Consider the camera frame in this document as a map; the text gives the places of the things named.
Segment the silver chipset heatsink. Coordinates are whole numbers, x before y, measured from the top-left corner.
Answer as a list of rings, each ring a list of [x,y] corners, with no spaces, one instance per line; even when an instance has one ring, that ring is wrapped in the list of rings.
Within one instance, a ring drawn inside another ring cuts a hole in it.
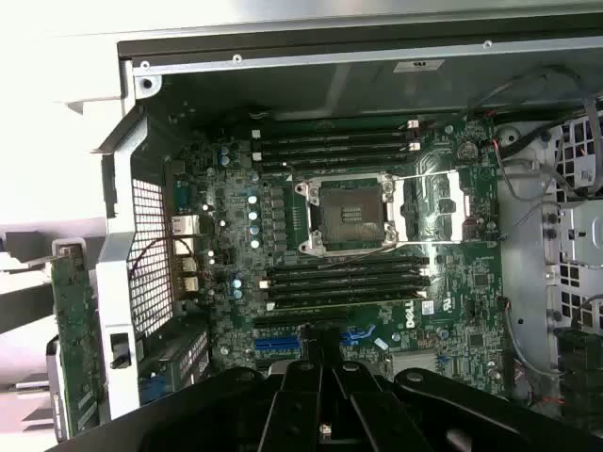
[[[420,368],[436,373],[437,365],[437,354],[429,350],[401,352],[392,355],[392,369],[394,376],[399,372],[410,368]]]

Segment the blue expansion slot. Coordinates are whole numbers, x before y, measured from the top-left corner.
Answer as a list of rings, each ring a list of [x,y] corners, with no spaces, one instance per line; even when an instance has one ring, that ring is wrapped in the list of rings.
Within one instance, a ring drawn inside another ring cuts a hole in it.
[[[291,335],[256,338],[254,346],[256,350],[260,351],[281,351],[298,349],[301,347],[301,343],[297,336]]]

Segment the black expansion slot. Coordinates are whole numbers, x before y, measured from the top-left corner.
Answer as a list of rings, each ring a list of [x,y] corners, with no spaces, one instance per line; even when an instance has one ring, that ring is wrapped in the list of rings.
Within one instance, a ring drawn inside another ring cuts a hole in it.
[[[345,322],[347,315],[280,315],[261,316],[253,319],[255,329],[276,329],[303,324],[316,324],[324,322]]]

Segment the black RAM slot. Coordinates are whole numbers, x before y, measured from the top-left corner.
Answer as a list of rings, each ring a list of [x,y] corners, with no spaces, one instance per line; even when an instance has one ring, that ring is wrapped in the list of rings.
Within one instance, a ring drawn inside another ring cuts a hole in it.
[[[320,270],[331,267],[380,265],[380,264],[410,264],[412,266],[423,266],[430,263],[429,257],[415,255],[380,255],[365,258],[353,258],[336,263],[306,263],[291,266],[273,266],[268,268],[269,273],[298,271],[298,270]]]
[[[297,281],[297,282],[271,282],[268,280],[260,281],[259,288],[269,292],[293,292],[298,290],[323,290],[323,289],[351,289],[360,287],[379,287],[394,285],[402,287],[411,286],[429,286],[431,281],[426,277],[407,278],[407,279],[377,279],[377,280],[332,280],[332,281]]]
[[[331,145],[331,146],[318,146],[318,145],[300,145],[300,146],[283,146],[283,147],[273,147],[273,148],[262,148],[261,150],[257,150],[258,153],[261,153],[264,158],[268,155],[285,155],[285,154],[293,154],[293,153],[343,153],[343,152],[355,152],[355,151],[386,151],[386,150],[394,150],[394,151],[420,151],[423,148],[422,144],[419,142],[411,142],[411,143],[395,143],[395,142],[387,142],[387,143],[365,143],[365,144],[340,144],[340,145]]]
[[[424,290],[374,290],[346,293],[299,293],[266,299],[269,309],[304,309],[320,306],[352,305],[372,302],[387,302],[403,299],[424,299]]]
[[[293,133],[326,133],[326,132],[355,132],[355,131],[397,131],[416,129],[420,127],[419,120],[402,120],[393,122],[378,121],[278,121],[265,124],[263,127],[253,127],[253,137],[272,135],[288,135]]]
[[[284,283],[295,280],[326,280],[326,279],[340,279],[340,278],[363,278],[368,276],[389,276],[389,275],[412,275],[422,276],[422,268],[410,268],[410,267],[394,267],[394,268],[381,268],[381,267],[355,267],[355,268],[331,268],[323,269],[320,271],[306,271],[306,272],[288,272],[288,273],[273,273],[266,277],[273,283]]]
[[[369,166],[372,164],[381,165],[386,163],[405,164],[411,159],[406,154],[383,154],[383,155],[361,155],[349,157],[333,157],[333,158],[314,158],[314,159],[277,159],[274,162],[262,161],[255,163],[256,166],[265,170],[268,169],[314,169],[314,168],[337,168],[337,167],[354,167],[354,166]]]
[[[377,143],[382,141],[403,142],[406,140],[405,133],[360,133],[360,134],[333,134],[322,136],[301,136],[301,137],[275,137],[259,140],[263,146],[285,146],[285,145],[305,145],[322,143],[340,143],[340,142],[362,142]]]

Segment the green Dell motherboard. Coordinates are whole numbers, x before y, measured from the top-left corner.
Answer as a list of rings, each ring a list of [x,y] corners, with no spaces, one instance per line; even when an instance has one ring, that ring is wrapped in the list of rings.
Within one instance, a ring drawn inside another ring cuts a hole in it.
[[[347,360],[374,367],[394,377],[392,355],[418,350],[438,356],[437,372],[492,394],[509,389],[506,344],[502,320],[502,269],[497,195],[497,162],[492,153],[492,123],[486,118],[462,118],[441,127],[432,119],[409,116],[351,117],[301,121],[419,120],[420,127],[397,131],[293,133],[253,137],[251,129],[277,120],[243,121],[200,132],[168,165],[171,189],[174,272],[181,293],[207,311],[210,322],[210,359],[214,370],[248,366],[262,374],[284,360],[296,360],[327,327],[340,333],[372,331],[358,346],[343,347]],[[360,133],[405,133],[419,142],[420,151],[355,151],[343,153],[293,153],[268,155],[257,150],[259,140],[275,137],[322,136]],[[464,141],[480,148],[476,161],[459,161],[456,149]],[[405,164],[268,169],[255,165],[277,159],[314,159],[361,155],[406,154]],[[463,224],[464,240],[458,244],[401,244],[384,255],[429,257],[423,266],[380,264],[342,266],[422,268],[422,276],[389,275],[332,280],[377,280],[426,277],[419,287],[360,287],[351,289],[269,292],[259,288],[269,267],[306,263],[331,263],[298,251],[305,214],[303,199],[293,185],[316,176],[386,172],[413,176],[438,171],[460,173],[461,189],[468,196],[470,216]],[[273,310],[266,299],[299,293],[346,293],[374,290],[424,290],[424,299],[403,299],[352,305]],[[255,329],[253,319],[280,315],[347,315],[345,322],[303,324],[276,329]],[[256,338],[295,335],[301,347],[293,350],[256,350]]]

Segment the black and silver PC case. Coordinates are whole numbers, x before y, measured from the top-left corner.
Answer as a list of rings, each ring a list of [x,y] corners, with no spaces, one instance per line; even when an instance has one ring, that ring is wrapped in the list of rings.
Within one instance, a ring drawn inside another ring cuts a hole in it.
[[[133,106],[103,156],[107,238],[97,267],[112,420],[248,367],[213,369],[208,313],[181,293],[174,272],[167,168],[200,132],[249,120],[409,116],[441,127],[486,118],[510,386],[492,394],[464,384],[603,439],[603,416],[566,415],[560,404],[558,253],[546,236],[562,179],[555,142],[568,122],[591,122],[600,169],[590,191],[603,187],[603,26],[430,40],[395,28],[309,29],[126,41],[118,55]],[[260,374],[285,378],[255,452],[324,452],[332,433],[324,334],[299,359]]]

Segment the silver socket cover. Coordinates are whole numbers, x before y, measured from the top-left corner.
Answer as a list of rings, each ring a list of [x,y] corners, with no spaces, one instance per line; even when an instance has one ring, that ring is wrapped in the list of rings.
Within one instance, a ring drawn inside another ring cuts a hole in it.
[[[460,173],[438,171],[392,178],[388,221],[400,244],[458,244],[470,216]]]

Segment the CPU socket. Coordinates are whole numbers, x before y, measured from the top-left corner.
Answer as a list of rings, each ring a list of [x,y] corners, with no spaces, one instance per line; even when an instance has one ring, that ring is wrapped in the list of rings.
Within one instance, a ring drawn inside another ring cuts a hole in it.
[[[305,225],[298,251],[328,259],[393,250],[395,182],[386,172],[316,176],[293,185]]]

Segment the silver perforated disk bay cage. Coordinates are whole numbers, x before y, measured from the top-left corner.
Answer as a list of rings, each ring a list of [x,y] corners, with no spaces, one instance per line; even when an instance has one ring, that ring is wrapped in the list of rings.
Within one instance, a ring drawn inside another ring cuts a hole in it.
[[[603,416],[603,187],[588,118],[561,127],[555,142],[558,208],[547,218],[555,241],[555,327],[560,404],[566,415]]]

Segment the grey parts rack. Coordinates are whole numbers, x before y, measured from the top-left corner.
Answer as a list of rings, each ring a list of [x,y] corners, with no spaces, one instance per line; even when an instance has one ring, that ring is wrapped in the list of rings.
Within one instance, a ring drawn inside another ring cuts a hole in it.
[[[57,334],[39,232],[0,234],[0,432],[52,423],[46,346]]]

